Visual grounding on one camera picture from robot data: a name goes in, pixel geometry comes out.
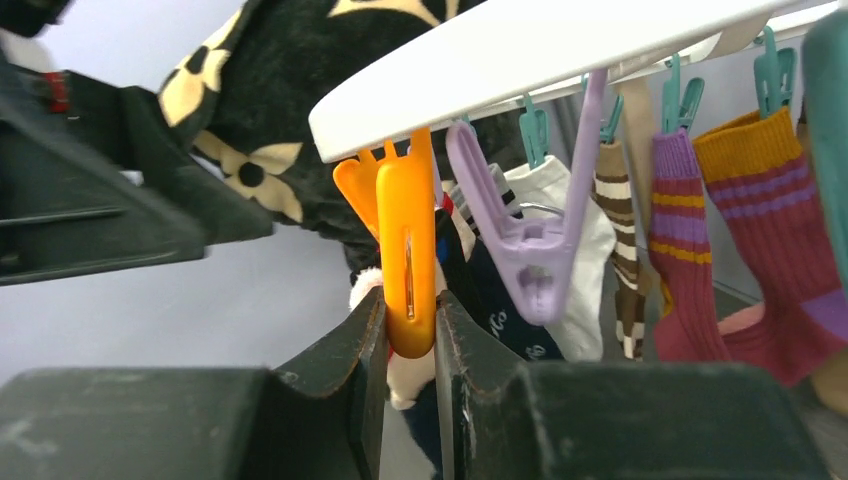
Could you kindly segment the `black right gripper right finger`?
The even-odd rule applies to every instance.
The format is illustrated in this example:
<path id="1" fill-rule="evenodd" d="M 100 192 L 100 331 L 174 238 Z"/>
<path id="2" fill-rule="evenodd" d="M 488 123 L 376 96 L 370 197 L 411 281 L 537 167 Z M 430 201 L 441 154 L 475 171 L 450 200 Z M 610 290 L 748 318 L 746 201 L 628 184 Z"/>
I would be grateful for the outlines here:
<path id="1" fill-rule="evenodd" d="M 739 364 L 527 362 L 438 300 L 448 479 L 826 479 L 788 395 Z"/>

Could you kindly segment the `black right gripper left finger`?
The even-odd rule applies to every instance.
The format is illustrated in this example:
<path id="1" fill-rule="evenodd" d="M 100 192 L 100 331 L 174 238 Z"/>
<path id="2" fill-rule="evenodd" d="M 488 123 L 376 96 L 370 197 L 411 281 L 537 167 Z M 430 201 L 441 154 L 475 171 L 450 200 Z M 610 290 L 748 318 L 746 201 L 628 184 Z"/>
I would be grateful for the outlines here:
<path id="1" fill-rule="evenodd" d="M 369 296 L 280 367 L 54 368 L 1 390 L 5 479 L 375 479 L 387 346 Z"/>

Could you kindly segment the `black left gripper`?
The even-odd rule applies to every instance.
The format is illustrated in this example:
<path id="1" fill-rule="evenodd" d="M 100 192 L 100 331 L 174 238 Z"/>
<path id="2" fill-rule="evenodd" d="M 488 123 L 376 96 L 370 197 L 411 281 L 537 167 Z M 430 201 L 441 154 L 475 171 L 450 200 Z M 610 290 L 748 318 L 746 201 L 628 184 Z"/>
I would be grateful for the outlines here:
<path id="1" fill-rule="evenodd" d="M 1 282 L 197 260 L 269 236 L 270 216 L 171 137 L 154 95 L 1 43 Z"/>

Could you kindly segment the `navy sock with white script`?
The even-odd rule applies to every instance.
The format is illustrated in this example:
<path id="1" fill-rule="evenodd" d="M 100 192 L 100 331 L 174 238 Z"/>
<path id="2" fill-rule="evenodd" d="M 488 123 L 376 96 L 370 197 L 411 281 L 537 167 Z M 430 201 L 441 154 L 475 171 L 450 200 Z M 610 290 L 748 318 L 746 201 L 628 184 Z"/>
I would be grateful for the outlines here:
<path id="1" fill-rule="evenodd" d="M 485 245 L 478 241 L 468 261 L 471 278 L 482 301 L 475 322 L 527 361 L 561 360 L 563 355 L 543 327 L 528 324 L 516 310 Z M 434 479 L 443 477 L 440 434 L 437 428 L 436 381 L 430 374 L 415 403 L 401 409 L 411 436 L 433 464 Z"/>

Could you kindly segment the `orange clothespin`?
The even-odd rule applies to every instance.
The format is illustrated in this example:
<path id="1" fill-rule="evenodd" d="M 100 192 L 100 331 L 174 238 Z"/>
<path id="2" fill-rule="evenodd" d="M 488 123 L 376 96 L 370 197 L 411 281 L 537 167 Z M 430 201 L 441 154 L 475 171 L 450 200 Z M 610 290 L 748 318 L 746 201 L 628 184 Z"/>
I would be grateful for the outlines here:
<path id="1" fill-rule="evenodd" d="M 424 127 L 400 156 L 392 142 L 378 161 L 368 150 L 340 162 L 336 186 L 379 243 L 388 338 L 415 359 L 435 342 L 435 195 L 431 135 Z"/>

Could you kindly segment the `white clip hanger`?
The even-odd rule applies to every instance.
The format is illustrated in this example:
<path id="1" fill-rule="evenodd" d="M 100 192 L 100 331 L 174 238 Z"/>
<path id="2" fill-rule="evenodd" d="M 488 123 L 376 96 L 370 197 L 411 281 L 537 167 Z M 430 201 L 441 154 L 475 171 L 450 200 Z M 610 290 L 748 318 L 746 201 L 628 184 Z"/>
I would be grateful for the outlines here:
<path id="1" fill-rule="evenodd" d="M 608 80 L 660 72 L 750 48 L 763 26 L 804 34 L 839 8 L 798 1 L 488 1 L 356 73 L 312 109 L 320 158 L 332 163 L 422 127 L 482 118 L 576 92 L 583 74 Z"/>

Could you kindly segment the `navy black white sock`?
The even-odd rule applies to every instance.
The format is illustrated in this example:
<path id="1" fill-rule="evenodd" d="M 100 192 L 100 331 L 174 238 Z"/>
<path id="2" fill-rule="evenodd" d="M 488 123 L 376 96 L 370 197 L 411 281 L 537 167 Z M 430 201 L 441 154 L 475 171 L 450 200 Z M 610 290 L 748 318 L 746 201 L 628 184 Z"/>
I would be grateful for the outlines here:
<path id="1" fill-rule="evenodd" d="M 506 297 L 497 269 L 447 193 L 437 204 L 435 219 L 436 255 L 447 289 L 478 324 L 502 323 Z"/>

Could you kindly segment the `lilac clothespin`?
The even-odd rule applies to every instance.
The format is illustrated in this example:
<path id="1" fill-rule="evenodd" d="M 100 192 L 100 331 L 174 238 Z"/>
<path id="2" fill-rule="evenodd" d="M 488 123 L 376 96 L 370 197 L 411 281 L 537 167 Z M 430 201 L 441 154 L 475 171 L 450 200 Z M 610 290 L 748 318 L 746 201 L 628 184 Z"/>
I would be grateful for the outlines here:
<path id="1" fill-rule="evenodd" d="M 506 209 L 475 133 L 465 122 L 447 130 L 446 149 L 455 178 L 520 315 L 547 325 L 563 314 L 600 149 L 607 71 L 588 76 L 562 214 L 516 219 Z"/>

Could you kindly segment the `black floral blanket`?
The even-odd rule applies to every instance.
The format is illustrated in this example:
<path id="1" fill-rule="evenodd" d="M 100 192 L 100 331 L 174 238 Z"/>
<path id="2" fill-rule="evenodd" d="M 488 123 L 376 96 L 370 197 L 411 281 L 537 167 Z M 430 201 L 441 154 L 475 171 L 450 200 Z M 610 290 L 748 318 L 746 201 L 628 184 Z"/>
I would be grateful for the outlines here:
<path id="1" fill-rule="evenodd" d="M 378 264 L 374 238 L 338 191 L 308 125 L 314 105 L 373 61 L 471 8 L 468 1 L 248 1 L 164 81 L 178 142 L 225 183 L 338 241 L 353 272 Z"/>

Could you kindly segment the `brown white striped hanging sock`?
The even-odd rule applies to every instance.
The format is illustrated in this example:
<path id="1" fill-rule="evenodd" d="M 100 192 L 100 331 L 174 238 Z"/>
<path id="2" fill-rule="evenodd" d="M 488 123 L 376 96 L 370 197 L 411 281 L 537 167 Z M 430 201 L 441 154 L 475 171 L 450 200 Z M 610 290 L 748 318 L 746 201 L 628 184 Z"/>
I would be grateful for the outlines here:
<path id="1" fill-rule="evenodd" d="M 636 214 L 623 147 L 618 140 L 600 145 L 593 199 L 610 220 L 616 237 L 610 254 L 618 282 L 614 297 L 616 338 L 627 359 L 641 361 L 648 283 L 638 258 Z"/>

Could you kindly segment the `maroon purple striped sock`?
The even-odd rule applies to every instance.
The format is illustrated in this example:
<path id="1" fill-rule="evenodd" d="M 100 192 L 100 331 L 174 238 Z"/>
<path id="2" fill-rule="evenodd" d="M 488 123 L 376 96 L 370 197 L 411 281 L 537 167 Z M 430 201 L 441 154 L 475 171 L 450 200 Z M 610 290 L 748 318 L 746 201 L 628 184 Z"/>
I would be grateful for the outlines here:
<path id="1" fill-rule="evenodd" d="M 752 112 L 697 138 L 653 139 L 648 235 L 664 310 L 653 330 L 667 362 L 742 362 L 794 385 L 847 343 L 847 304 L 816 182 L 787 108 Z M 760 305 L 727 332 L 714 301 L 706 207 L 713 204 L 754 275 Z"/>

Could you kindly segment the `teal clothespin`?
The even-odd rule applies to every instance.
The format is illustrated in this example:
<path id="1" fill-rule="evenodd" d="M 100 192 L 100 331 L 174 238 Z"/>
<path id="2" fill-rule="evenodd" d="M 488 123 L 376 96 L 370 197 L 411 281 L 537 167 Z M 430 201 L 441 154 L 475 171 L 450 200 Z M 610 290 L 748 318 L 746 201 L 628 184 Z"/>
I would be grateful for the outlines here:
<path id="1" fill-rule="evenodd" d="M 545 162 L 549 149 L 549 123 L 547 112 L 536 108 L 530 95 L 523 95 L 525 111 L 519 116 L 519 129 L 527 165 L 530 169 L 537 168 Z"/>

